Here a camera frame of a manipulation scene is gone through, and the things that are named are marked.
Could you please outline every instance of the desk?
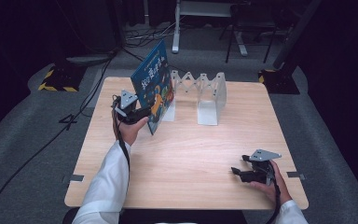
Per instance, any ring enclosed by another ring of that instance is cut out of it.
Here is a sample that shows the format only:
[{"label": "desk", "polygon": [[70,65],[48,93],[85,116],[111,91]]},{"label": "desk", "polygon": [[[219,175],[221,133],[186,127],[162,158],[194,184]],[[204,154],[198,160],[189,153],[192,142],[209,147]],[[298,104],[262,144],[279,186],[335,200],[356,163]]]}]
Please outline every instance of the desk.
[{"label": "desk", "polygon": [[[175,31],[173,34],[172,53],[179,52],[180,16],[209,16],[231,17],[229,8],[232,3],[214,3],[176,0]],[[243,45],[241,32],[236,32],[235,38],[242,56],[247,56],[248,51]]]},{"label": "desk", "polygon": [[[68,206],[81,205],[114,143],[110,105],[112,94],[122,89],[133,91],[128,77],[108,77],[103,83],[74,171],[85,177],[70,183]],[[175,95],[175,121],[162,122],[155,135],[146,126],[139,132],[131,149],[126,208],[272,209],[274,204],[230,170],[251,170],[241,155],[252,155],[258,148],[282,154],[275,161],[287,187],[300,208],[308,207],[299,178],[286,174],[296,167],[264,85],[227,82],[227,104],[218,126],[197,124],[197,93],[189,94]]]}]

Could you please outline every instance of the blue book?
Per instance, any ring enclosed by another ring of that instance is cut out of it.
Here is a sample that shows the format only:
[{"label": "blue book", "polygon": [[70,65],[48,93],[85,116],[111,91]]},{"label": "blue book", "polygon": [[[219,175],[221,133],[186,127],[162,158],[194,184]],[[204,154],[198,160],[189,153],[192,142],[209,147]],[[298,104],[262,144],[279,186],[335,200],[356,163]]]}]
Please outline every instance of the blue book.
[{"label": "blue book", "polygon": [[141,108],[152,106],[147,125],[154,134],[173,100],[171,71],[162,39],[131,76]]}]

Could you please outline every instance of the office chair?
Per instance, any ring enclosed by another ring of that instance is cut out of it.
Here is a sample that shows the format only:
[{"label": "office chair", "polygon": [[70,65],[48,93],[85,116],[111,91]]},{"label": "office chair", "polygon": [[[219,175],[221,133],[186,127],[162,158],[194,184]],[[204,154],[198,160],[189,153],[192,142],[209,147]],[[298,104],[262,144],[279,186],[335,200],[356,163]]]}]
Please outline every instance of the office chair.
[{"label": "office chair", "polygon": [[[230,24],[231,32],[228,42],[227,57],[226,63],[228,63],[228,56],[231,50],[232,38],[234,37],[234,32],[254,32],[257,31],[258,35],[255,37],[255,40],[260,39],[260,35],[265,32],[272,32],[271,39],[268,43],[268,48],[266,55],[264,57],[263,63],[266,62],[267,57],[269,56],[269,50],[272,45],[272,41],[275,37],[277,31],[277,25],[271,15],[272,5],[270,1],[238,1],[237,4],[230,7]],[[220,35],[219,39],[222,39],[223,34],[226,32],[228,26],[225,27],[223,33]]]}]

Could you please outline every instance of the person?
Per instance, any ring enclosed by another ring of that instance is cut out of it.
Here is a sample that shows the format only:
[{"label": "person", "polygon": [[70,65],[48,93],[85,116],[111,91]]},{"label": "person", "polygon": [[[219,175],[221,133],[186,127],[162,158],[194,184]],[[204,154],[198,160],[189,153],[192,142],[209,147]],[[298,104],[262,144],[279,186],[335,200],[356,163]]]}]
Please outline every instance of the person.
[{"label": "person", "polygon": [[[125,123],[119,125],[129,154],[139,130],[146,125],[147,121],[148,118],[143,118],[132,125]],[[301,210],[291,198],[277,164],[274,161],[271,163],[281,189],[282,202],[280,214],[277,215],[275,223],[307,223]],[[107,152],[99,172],[92,179],[73,223],[118,223],[120,211],[126,198],[129,175],[127,159],[117,140]],[[258,182],[251,182],[250,186],[261,190],[270,200],[275,201],[273,185],[267,186]]]}]

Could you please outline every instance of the white sleeve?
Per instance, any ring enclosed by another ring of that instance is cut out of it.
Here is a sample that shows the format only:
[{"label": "white sleeve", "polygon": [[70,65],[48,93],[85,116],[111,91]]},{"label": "white sleeve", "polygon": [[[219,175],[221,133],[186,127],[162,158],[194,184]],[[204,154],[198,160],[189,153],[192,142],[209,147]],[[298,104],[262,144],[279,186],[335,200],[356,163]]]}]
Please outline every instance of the white sleeve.
[{"label": "white sleeve", "polygon": [[92,179],[73,223],[118,223],[129,183],[127,159],[116,141]]},{"label": "white sleeve", "polygon": [[287,201],[275,219],[275,224],[302,224],[308,223],[294,200]]}]

